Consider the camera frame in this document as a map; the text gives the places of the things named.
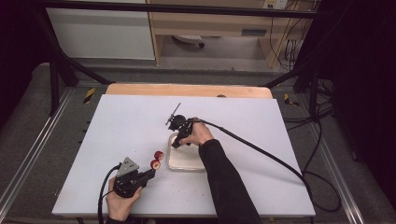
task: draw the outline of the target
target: white table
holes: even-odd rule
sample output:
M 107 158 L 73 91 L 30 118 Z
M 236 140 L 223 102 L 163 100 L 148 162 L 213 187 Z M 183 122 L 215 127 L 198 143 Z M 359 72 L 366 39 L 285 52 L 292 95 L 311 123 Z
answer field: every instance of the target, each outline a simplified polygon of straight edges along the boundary
M 276 100 L 103 95 L 52 213 L 95 217 L 109 169 L 128 156 L 144 172 L 156 150 L 166 154 L 173 132 L 164 124 L 178 103 L 177 114 L 224 127 L 299 170 Z M 225 133 L 210 130 L 222 143 L 262 217 L 315 215 L 296 175 Z M 206 173 L 175 172 L 163 161 L 132 213 L 137 217 L 215 217 Z

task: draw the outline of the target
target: small rectangular tray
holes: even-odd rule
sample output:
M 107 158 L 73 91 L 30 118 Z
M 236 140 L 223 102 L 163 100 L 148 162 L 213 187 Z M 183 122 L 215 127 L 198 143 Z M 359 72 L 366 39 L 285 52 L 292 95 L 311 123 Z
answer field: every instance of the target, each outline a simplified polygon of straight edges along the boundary
M 191 144 L 190 146 L 183 145 L 174 148 L 172 143 L 176 137 L 177 133 L 172 133 L 169 136 L 167 153 L 169 169 L 181 172 L 203 172 L 205 167 L 198 154 L 198 146 Z

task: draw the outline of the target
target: black pole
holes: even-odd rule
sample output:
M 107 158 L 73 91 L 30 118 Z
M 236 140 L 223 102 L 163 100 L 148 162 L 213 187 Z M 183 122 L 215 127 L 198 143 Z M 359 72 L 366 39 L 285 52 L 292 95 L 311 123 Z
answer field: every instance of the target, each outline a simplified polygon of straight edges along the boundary
M 90 69 L 86 68 L 85 66 L 83 66 L 82 64 L 74 61 L 73 59 L 71 59 L 69 56 L 67 56 L 63 51 L 61 52 L 62 55 L 64 56 L 64 59 L 75 69 L 77 69 L 78 71 L 84 73 L 85 75 L 87 75 L 88 77 L 91 77 L 93 79 L 95 79 L 96 81 L 105 84 L 105 85 L 109 85 L 112 83 L 115 83 L 115 81 L 110 81 L 104 77 L 101 77 L 99 75 L 97 75 L 96 73 L 94 73 L 93 71 L 91 71 Z
M 271 88 L 279 85 L 280 83 L 288 80 L 291 77 L 299 76 L 300 72 L 303 71 L 303 69 L 304 69 L 303 66 L 299 66 L 299 67 L 289 71 L 287 74 L 285 74 L 281 77 L 278 77 L 277 79 L 270 81 L 267 84 L 260 85 L 259 87 L 266 87 L 268 89 L 271 89 Z
M 78 224 L 84 224 L 84 219 L 82 217 L 77 218 Z
M 30 8 L 30 12 L 35 20 L 35 23 L 38 25 L 39 29 L 43 33 L 43 36 L 46 38 L 49 47 L 51 48 L 50 55 L 52 59 L 56 61 L 57 72 L 64 80 L 64 84 L 66 86 L 76 86 L 78 84 L 78 79 L 74 73 L 74 71 L 70 68 L 69 64 L 65 63 L 63 59 L 63 55 L 61 54 L 61 47 L 56 39 L 55 34 L 49 28 L 46 20 L 43 18 L 43 12 L 40 8 Z
M 265 8 L 245 7 L 204 7 L 184 5 L 161 5 L 161 4 L 137 4 L 137 3 L 108 3 L 108 2 L 84 2 L 64 0 L 35 0 L 33 2 L 41 7 L 110 10 L 110 11 L 142 11 L 142 12 L 171 12 L 213 15 L 235 15 L 271 18 L 302 18 L 318 19 L 332 18 L 331 12 L 273 10 Z
M 317 99 L 318 99 L 318 71 L 315 67 L 311 77 L 311 92 L 309 95 L 309 115 L 313 118 L 314 122 L 318 122 L 317 114 Z

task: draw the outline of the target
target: black cord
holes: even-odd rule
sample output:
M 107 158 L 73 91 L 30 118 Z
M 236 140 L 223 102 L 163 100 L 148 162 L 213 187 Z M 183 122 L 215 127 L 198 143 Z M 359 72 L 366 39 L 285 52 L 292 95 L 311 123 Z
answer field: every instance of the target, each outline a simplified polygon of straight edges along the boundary
M 280 65 L 282 68 L 284 68 L 285 70 L 289 70 L 288 68 L 285 67 L 286 64 L 283 64 L 283 63 L 280 61 L 279 57 L 277 57 L 276 52 L 275 52 L 275 50 L 274 50 L 274 47 L 273 47 L 273 45 L 272 45 L 272 32 L 273 32 L 272 30 L 273 30 L 273 27 L 274 27 L 274 17 L 271 18 L 270 47 L 271 47 L 272 52 L 275 54 L 275 57 L 276 57 L 277 61 L 279 62 L 279 65 Z
M 99 224 L 104 224 L 104 219 L 103 219 L 103 213 L 102 213 L 102 204 L 103 204 L 103 199 L 105 198 L 105 196 L 110 193 L 111 191 L 109 191 L 107 194 L 103 195 L 103 191 L 105 190 L 105 185 L 106 182 L 108 180 L 108 177 L 111 175 L 111 173 L 113 173 L 113 171 L 115 170 L 119 170 L 121 167 L 121 163 L 119 165 L 116 165 L 115 167 L 111 168 L 111 170 L 107 173 L 105 180 L 103 181 L 102 187 L 100 189 L 100 194 L 99 194 L 99 201 L 98 201 L 98 220 L 99 220 Z
M 312 8 L 310 9 L 311 11 L 314 11 L 314 10 L 317 9 L 318 1 L 319 1 L 319 0 L 314 0 L 314 5 L 313 5 Z
M 288 9 L 289 7 L 291 7 L 291 5 L 293 5 L 295 1 L 296 1 L 296 0 L 291 1 L 290 4 L 289 4 L 288 6 L 285 7 L 285 9 Z
M 285 49 L 285 59 L 286 59 L 286 61 L 289 60 L 288 59 L 288 55 L 290 55 L 290 53 L 287 53 L 288 49 L 289 49 L 289 42 L 290 42 L 290 40 L 288 40 L 288 43 L 286 44 L 286 49 Z
M 202 123 L 204 123 L 204 124 L 208 124 L 208 125 L 210 125 L 210 126 L 213 126 L 213 127 L 217 128 L 217 129 L 221 130 L 222 132 L 227 133 L 227 134 L 230 135 L 232 138 L 234 138 L 234 139 L 236 139 L 236 140 L 238 140 L 238 141 L 244 143 L 245 145 L 247 145 L 247 146 L 249 146 L 249 147 L 252 147 L 252 148 L 256 149 L 257 151 L 259 151 L 260 153 L 264 154 L 265 156 L 267 156 L 267 157 L 273 159 L 274 161 L 277 161 L 278 163 L 280 163 L 281 165 L 283 165 L 284 167 L 286 167 L 286 168 L 288 168 L 290 171 L 292 171 L 295 175 L 297 175 L 297 176 L 303 181 L 303 183 L 304 183 L 304 185 L 305 185 L 305 187 L 306 187 L 306 190 L 308 191 L 309 198 L 312 200 L 312 191 L 311 191 L 311 188 L 309 187 L 308 183 L 305 181 L 304 177 L 303 177 L 302 175 L 300 175 L 300 173 L 297 172 L 294 168 L 292 168 L 291 166 L 289 166 L 287 163 L 283 162 L 282 160 L 278 159 L 276 156 L 272 155 L 271 153 L 269 153 L 269 152 L 267 152 L 267 151 L 265 151 L 265 150 L 263 150 L 263 149 L 261 149 L 261 148 L 255 146 L 255 145 L 253 145 L 253 144 L 251 144 L 251 143 L 249 143 L 247 140 L 245 140 L 245 139 L 243 139 L 243 138 L 237 136 L 237 135 L 234 134 L 234 133 L 231 133 L 230 131 L 224 129 L 223 127 L 220 127 L 220 126 L 218 126 L 218 125 L 216 125 L 216 124 L 207 122 L 207 121 L 205 121 L 205 120 L 203 120 L 203 119 L 191 119 L 191 120 L 187 120 L 186 122 L 202 122 Z
M 286 38 L 290 35 L 291 31 L 294 29 L 294 27 L 300 21 L 303 21 L 303 19 L 299 19 L 299 20 L 297 20 L 297 22 L 294 23 L 294 25 L 289 29 L 288 34 L 286 35 Z M 299 42 L 297 43 L 296 40 L 292 40 L 292 47 L 291 47 L 291 51 L 289 52 L 289 55 L 290 55 L 290 61 L 293 62 L 293 63 L 291 64 L 291 62 L 289 62 L 289 68 L 294 68 L 294 65 L 295 65 L 295 62 L 296 62 L 296 58 L 297 58 L 296 57 L 297 49 L 301 46 L 301 43 L 304 40 L 305 30 L 306 30 L 306 26 L 307 26 L 308 22 L 309 21 L 307 21 L 305 23 L 305 25 L 303 25 L 303 23 L 301 23 L 301 25 L 302 25 L 302 33 L 301 33 L 301 37 L 300 37 Z
M 309 171 L 305 171 L 304 174 L 305 175 L 313 175 L 316 178 L 319 178 L 319 179 L 323 180 L 324 182 L 326 182 L 332 188 L 332 190 L 334 191 L 335 195 L 337 196 L 337 206 L 335 208 L 330 208 L 330 209 L 329 208 L 325 208 L 325 207 L 319 205 L 318 203 L 315 203 L 314 201 L 312 201 L 312 204 L 314 206 L 316 206 L 317 208 L 319 208 L 319 209 L 321 209 L 323 211 L 329 212 L 329 213 L 333 213 L 333 212 L 338 211 L 341 208 L 342 204 L 341 204 L 341 196 L 338 193 L 338 190 L 335 188 L 335 186 L 329 180 L 325 179 L 321 175 L 318 175 L 318 174 L 315 174 L 315 173 L 309 172 Z
M 317 141 L 317 143 L 316 143 L 316 145 L 315 145 L 315 148 L 314 148 L 313 152 L 311 153 L 311 155 L 310 155 L 310 157 L 309 157 L 309 159 L 308 159 L 308 162 L 305 164 L 305 167 L 304 167 L 304 169 L 302 170 L 302 174 L 303 174 L 303 177 L 305 177 L 305 175 L 313 175 L 313 176 L 315 176 L 315 177 L 317 177 L 317 178 L 323 180 L 325 183 L 327 183 L 327 184 L 332 188 L 332 190 L 335 192 L 335 195 L 336 195 L 336 197 L 337 197 L 337 202 L 338 202 L 335 208 L 325 208 L 325 207 L 319 205 L 318 203 L 315 203 L 315 202 L 312 200 L 312 204 L 313 204 L 315 207 L 317 207 L 317 208 L 319 208 L 319 209 L 321 209 L 321 210 L 323 210 L 323 211 L 332 213 L 332 212 L 338 211 L 338 210 L 341 208 L 341 206 L 342 206 L 342 203 L 341 203 L 342 200 L 341 200 L 341 196 L 340 196 L 339 193 L 338 193 L 338 190 L 335 188 L 335 186 L 334 186 L 330 181 L 328 181 L 327 179 L 325 179 L 323 176 L 307 171 L 310 162 L 312 161 L 312 159 L 314 158 L 315 154 L 316 154 L 317 151 L 318 151 L 318 146 L 319 146 L 319 144 L 320 144 L 320 140 L 321 140 L 321 137 L 322 137 L 322 127 L 321 127 L 320 119 L 321 119 L 321 118 L 324 118 L 324 116 L 327 116 L 327 115 L 329 115 L 330 113 L 332 113 L 332 107 L 329 107 L 329 108 L 326 108 L 326 109 L 323 109 L 322 111 L 320 111 L 320 109 L 321 109 L 324 105 L 326 105 L 326 104 L 330 104 L 330 102 L 325 102 L 325 103 L 321 104 L 321 105 L 318 107 L 318 110 L 317 110 L 317 117 L 319 118 L 319 119 L 318 119 L 318 126 L 319 126 L 318 141 Z M 286 120 L 292 120 L 293 122 L 298 122 L 298 121 L 300 121 L 300 122 L 302 123 L 302 124 L 300 124 L 300 125 L 298 125 L 298 126 L 295 126 L 295 127 L 293 127 L 293 128 L 299 127 L 299 126 L 301 126 L 301 125 L 304 125 L 304 124 L 306 124 L 306 123 L 308 123 L 308 122 L 313 121 L 313 119 L 312 119 L 311 117 L 309 117 L 309 118 L 302 118 L 302 119 L 286 119 Z

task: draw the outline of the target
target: handheld controller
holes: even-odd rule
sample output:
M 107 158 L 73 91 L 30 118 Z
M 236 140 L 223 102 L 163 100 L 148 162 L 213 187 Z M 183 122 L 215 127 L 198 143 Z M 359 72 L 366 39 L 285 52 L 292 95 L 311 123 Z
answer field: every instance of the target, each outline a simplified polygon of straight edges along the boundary
M 175 113 L 179 106 L 180 106 L 180 103 L 178 103 L 175 111 L 171 114 L 168 121 L 166 121 L 166 123 L 165 123 L 165 125 L 167 125 L 169 122 L 171 123 L 168 128 L 169 130 L 172 130 L 172 131 L 178 130 L 177 137 L 171 145 L 174 148 L 180 147 L 180 143 L 178 142 L 178 141 L 180 141 L 180 139 L 186 138 L 190 134 L 192 134 L 192 125 L 193 125 L 192 119 L 186 119 L 182 115 L 175 116 Z
M 149 180 L 154 178 L 156 170 L 160 168 L 163 153 L 157 151 L 154 158 L 155 160 L 150 164 L 151 169 L 143 173 L 138 172 L 139 165 L 128 157 L 125 158 L 117 172 L 113 190 L 122 198 L 131 198 L 137 189 L 145 188 Z

